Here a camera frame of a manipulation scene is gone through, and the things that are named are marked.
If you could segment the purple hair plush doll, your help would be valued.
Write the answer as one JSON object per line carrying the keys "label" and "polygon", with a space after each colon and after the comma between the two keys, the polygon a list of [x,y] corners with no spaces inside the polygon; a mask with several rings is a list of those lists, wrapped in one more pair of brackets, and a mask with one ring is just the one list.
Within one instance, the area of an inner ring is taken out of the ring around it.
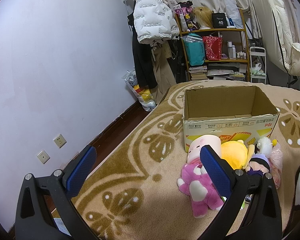
{"label": "purple hair plush doll", "polygon": [[270,163],[268,158],[264,154],[253,154],[250,159],[245,171],[248,175],[254,174],[263,176],[265,173],[270,171]]}

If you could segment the yellow round plush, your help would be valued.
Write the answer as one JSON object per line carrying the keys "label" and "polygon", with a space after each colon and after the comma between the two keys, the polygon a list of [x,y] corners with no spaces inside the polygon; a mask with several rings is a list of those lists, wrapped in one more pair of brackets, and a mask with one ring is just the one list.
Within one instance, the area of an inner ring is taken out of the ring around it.
{"label": "yellow round plush", "polygon": [[226,160],[233,170],[246,169],[255,153],[255,145],[248,147],[243,140],[227,141],[221,144],[222,159]]}

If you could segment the white fluffy plush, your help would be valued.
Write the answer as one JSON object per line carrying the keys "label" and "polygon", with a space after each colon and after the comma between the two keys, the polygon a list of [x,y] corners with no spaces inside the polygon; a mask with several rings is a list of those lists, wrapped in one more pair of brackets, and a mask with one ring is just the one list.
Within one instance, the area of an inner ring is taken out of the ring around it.
{"label": "white fluffy plush", "polygon": [[270,140],[268,137],[262,137],[257,141],[257,153],[263,154],[267,158],[270,158],[273,148],[277,145],[277,140]]}

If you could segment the magenta plush toy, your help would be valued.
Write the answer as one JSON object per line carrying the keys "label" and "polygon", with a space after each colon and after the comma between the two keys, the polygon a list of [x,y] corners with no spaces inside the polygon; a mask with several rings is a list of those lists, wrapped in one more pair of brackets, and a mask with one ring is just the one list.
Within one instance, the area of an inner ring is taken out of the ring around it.
{"label": "magenta plush toy", "polygon": [[185,164],[177,185],[180,192],[190,197],[195,218],[203,218],[208,209],[220,210],[223,206],[224,202],[202,164]]}

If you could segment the pink bagged plush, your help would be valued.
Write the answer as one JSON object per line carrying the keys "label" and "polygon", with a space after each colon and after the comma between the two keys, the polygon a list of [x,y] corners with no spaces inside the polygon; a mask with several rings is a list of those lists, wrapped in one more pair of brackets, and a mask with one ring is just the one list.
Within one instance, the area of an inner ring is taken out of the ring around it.
{"label": "pink bagged plush", "polygon": [[273,147],[268,160],[270,162],[270,174],[273,177],[276,189],[278,189],[281,183],[281,174],[283,167],[283,152],[281,151],[280,144],[277,144]]}

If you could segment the pink cylinder plush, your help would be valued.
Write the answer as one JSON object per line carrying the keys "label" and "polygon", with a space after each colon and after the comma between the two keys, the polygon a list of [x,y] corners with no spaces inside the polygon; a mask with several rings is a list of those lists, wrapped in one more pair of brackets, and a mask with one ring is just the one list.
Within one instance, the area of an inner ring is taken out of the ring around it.
{"label": "pink cylinder plush", "polygon": [[189,146],[187,164],[200,163],[200,151],[203,146],[209,145],[221,157],[221,140],[215,135],[202,135],[198,137]]}

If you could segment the beige patterned rug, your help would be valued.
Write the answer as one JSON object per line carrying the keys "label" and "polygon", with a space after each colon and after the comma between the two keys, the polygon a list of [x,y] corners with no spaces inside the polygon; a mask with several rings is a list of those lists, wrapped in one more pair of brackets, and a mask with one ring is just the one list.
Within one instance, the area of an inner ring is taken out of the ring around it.
{"label": "beige patterned rug", "polygon": [[[187,152],[183,96],[187,89],[235,86],[235,81],[186,82],[170,88],[156,107],[85,181],[72,202],[101,239],[197,239],[214,219],[194,218],[177,186]],[[282,227],[300,214],[300,91],[260,84],[279,111],[271,134],[283,152],[278,190]]]}

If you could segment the cardboard box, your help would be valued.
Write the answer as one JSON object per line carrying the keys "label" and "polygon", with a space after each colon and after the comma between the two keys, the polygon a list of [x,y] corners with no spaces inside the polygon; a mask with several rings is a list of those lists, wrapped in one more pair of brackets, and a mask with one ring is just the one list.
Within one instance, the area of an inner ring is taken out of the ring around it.
{"label": "cardboard box", "polygon": [[221,142],[242,140],[255,144],[269,137],[279,111],[257,86],[216,86],[187,89],[183,98],[184,147],[202,135]]}

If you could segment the white trolley cart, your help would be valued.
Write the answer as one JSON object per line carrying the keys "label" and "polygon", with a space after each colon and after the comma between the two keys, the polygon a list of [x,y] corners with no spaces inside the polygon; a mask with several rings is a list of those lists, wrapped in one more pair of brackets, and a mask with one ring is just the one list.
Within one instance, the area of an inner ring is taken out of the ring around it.
{"label": "white trolley cart", "polygon": [[250,82],[267,83],[266,50],[262,47],[251,46],[250,56]]}

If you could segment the stack of books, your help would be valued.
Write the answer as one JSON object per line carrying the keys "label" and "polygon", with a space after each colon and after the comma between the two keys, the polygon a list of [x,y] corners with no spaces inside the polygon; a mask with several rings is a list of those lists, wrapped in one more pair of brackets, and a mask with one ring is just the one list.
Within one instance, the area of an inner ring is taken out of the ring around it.
{"label": "stack of books", "polygon": [[191,80],[206,80],[207,66],[192,66],[189,68]]}

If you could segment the plastic bag of toys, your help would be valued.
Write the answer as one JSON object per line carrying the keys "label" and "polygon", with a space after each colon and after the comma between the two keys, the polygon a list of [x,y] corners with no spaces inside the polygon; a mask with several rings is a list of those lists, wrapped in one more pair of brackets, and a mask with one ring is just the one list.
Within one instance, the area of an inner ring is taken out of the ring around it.
{"label": "plastic bag of toys", "polygon": [[132,93],[137,97],[145,111],[151,112],[155,109],[157,104],[155,103],[150,90],[139,86],[135,70],[128,70],[122,79],[125,81]]}

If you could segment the beige trench coat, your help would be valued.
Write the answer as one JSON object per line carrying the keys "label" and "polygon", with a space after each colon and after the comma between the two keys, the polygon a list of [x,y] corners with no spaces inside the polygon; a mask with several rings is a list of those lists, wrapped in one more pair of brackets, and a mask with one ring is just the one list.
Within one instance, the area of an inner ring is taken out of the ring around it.
{"label": "beige trench coat", "polygon": [[175,77],[168,63],[168,58],[172,57],[168,42],[159,44],[152,49],[153,71],[157,85],[151,88],[151,94],[158,105],[170,87],[176,85]]}

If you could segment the wooden shelf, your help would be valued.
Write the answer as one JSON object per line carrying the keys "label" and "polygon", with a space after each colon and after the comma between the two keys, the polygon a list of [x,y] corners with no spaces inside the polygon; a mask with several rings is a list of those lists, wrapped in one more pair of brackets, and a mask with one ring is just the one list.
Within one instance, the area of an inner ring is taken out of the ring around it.
{"label": "wooden shelf", "polygon": [[239,9],[240,21],[236,26],[225,13],[209,13],[212,28],[183,30],[180,15],[176,14],[183,45],[187,77],[189,80],[204,80],[215,75],[228,79],[247,81],[250,77],[248,36],[243,12]]}

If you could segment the red gift bag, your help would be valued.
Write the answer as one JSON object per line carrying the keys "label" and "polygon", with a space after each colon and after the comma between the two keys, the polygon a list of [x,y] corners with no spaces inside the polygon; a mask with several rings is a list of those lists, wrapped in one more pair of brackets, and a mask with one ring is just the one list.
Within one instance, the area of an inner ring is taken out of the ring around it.
{"label": "red gift bag", "polygon": [[223,39],[217,36],[203,36],[206,58],[210,61],[218,61],[222,57]]}

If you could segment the teal bag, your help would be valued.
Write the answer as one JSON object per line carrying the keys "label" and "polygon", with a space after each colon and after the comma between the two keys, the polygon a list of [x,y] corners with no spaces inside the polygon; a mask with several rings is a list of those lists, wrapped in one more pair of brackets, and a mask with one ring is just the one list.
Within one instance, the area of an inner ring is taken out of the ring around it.
{"label": "teal bag", "polygon": [[182,37],[187,59],[191,66],[202,66],[205,60],[205,48],[203,38],[197,34],[189,34]]}

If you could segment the cream recliner chair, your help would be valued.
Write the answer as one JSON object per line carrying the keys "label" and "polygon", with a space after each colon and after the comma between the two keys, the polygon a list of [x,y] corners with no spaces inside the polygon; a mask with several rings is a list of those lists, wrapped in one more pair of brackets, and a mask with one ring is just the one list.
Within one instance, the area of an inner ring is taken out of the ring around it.
{"label": "cream recliner chair", "polygon": [[300,77],[300,43],[293,42],[283,0],[252,0],[269,60]]}

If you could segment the black box with 40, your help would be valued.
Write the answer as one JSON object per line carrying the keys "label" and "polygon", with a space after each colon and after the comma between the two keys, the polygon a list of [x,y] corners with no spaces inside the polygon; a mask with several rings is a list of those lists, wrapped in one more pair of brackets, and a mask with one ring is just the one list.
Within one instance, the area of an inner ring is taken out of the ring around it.
{"label": "black box with 40", "polygon": [[223,29],[228,26],[225,13],[212,13],[212,22],[215,29]]}

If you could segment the blonde wig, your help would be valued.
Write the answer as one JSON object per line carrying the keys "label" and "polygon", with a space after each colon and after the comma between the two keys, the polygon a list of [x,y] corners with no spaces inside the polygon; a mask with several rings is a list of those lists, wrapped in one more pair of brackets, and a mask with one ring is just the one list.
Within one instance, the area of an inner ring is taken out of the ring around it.
{"label": "blonde wig", "polygon": [[193,13],[201,28],[213,28],[212,10],[207,6],[195,7]]}

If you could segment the white puffer jacket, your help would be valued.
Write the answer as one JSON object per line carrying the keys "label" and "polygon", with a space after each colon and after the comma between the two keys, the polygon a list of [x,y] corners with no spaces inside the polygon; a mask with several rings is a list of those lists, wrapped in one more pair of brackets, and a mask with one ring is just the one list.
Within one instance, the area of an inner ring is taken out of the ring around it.
{"label": "white puffer jacket", "polygon": [[134,28],[139,43],[154,46],[179,35],[173,12],[164,0],[134,1]]}

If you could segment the lower wall socket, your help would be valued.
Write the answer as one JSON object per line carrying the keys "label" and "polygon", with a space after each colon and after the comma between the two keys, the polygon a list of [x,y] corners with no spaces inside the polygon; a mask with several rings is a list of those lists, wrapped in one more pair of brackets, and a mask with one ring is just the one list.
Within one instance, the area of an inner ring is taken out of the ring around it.
{"label": "lower wall socket", "polygon": [[42,164],[45,164],[50,159],[50,156],[47,154],[45,150],[42,150],[37,154],[37,158],[40,160]]}

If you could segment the wall socket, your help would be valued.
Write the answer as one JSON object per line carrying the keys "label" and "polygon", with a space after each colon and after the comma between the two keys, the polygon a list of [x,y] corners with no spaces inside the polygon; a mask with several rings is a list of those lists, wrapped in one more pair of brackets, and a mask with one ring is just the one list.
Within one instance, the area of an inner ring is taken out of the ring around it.
{"label": "wall socket", "polygon": [[37,154],[37,158],[40,160],[42,164],[45,164],[50,159],[50,156],[47,154],[45,150],[42,150]]}
{"label": "wall socket", "polygon": [[57,137],[55,137],[53,141],[58,148],[62,148],[66,144],[66,139],[62,136],[62,134],[59,134]]}

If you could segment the upper wall socket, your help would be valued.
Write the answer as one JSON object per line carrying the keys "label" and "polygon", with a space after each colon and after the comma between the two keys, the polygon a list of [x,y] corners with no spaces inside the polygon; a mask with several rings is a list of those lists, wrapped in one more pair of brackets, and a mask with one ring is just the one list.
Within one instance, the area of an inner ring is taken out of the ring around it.
{"label": "upper wall socket", "polygon": [[62,148],[66,144],[66,139],[62,136],[62,134],[59,134],[57,137],[55,137],[53,141],[58,148]]}

